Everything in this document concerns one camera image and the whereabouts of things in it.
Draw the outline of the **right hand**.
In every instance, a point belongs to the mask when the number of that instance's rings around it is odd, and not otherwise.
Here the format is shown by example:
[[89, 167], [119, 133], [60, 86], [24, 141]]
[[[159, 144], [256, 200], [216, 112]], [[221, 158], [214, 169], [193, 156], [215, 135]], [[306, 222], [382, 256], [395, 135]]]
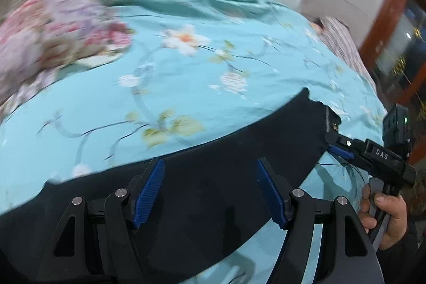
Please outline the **right hand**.
[[362, 188], [358, 211], [358, 217], [366, 233], [378, 225], [378, 219], [369, 213], [371, 202], [374, 202], [378, 211], [385, 214], [378, 237], [373, 243], [374, 248], [384, 251], [402, 240], [407, 232], [407, 205], [400, 195], [395, 197], [381, 192], [372, 194], [369, 184], [366, 184]]

